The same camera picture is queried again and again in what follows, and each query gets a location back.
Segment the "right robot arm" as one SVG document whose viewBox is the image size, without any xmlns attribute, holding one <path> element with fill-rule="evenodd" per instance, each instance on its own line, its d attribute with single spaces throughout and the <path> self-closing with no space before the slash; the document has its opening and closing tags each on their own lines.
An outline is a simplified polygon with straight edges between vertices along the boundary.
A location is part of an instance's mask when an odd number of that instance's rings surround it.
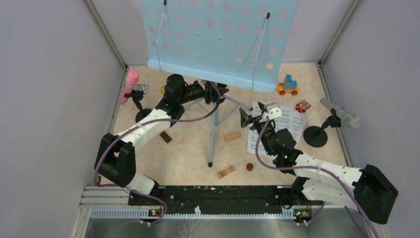
<svg viewBox="0 0 420 238">
<path fill-rule="evenodd" d="M 358 210 L 371 222 L 387 224 L 399 192 L 378 167 L 340 166 L 296 149 L 291 132 L 286 128 L 276 130 L 273 125 L 282 115 L 280 106 L 277 103 L 259 106 L 262 112 L 255 117 L 239 110 L 241 127 L 257 132 L 256 152 L 261 145 L 273 157 L 273 164 L 267 168 L 296 176 L 290 191 L 294 203 L 331 202 Z"/>
</svg>

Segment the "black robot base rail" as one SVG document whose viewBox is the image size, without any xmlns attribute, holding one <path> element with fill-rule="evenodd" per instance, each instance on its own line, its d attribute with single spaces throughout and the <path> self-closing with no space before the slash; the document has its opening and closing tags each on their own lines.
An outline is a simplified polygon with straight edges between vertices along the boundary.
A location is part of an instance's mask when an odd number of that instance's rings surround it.
<svg viewBox="0 0 420 238">
<path fill-rule="evenodd" d="M 130 193 L 130 206 L 167 205 L 168 214 L 192 214 L 198 207 L 203 214 L 278 214 L 286 208 L 321 205 L 292 191 L 289 186 L 231 185 L 231 186 L 160 186 L 144 197 Z"/>
</svg>

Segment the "light blue music stand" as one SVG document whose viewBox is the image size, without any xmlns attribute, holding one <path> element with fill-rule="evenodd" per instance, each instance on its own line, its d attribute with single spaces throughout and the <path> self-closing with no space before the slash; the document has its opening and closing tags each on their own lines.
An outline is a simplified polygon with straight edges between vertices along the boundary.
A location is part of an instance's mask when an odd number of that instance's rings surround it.
<svg viewBox="0 0 420 238">
<path fill-rule="evenodd" d="M 143 0 L 148 67 L 259 92 L 277 86 L 295 0 Z"/>
</svg>

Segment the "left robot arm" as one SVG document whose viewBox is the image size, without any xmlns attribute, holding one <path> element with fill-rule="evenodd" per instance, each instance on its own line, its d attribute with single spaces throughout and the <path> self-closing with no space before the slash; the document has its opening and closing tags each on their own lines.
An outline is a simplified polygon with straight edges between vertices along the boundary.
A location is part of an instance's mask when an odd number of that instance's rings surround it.
<svg viewBox="0 0 420 238">
<path fill-rule="evenodd" d="M 94 165 L 95 176 L 108 179 L 111 186 L 139 192 L 140 199 L 147 205 L 158 201 L 158 182 L 137 171 L 137 152 L 166 129 L 178 122 L 186 122 L 181 118 L 185 103 L 197 99 L 213 103 L 214 109 L 204 115 L 207 118 L 216 112 L 229 90 L 225 84 L 206 80 L 187 84 L 182 75 L 172 74 L 167 78 L 163 91 L 163 98 L 142 120 L 117 135 L 107 133 L 102 137 Z"/>
</svg>

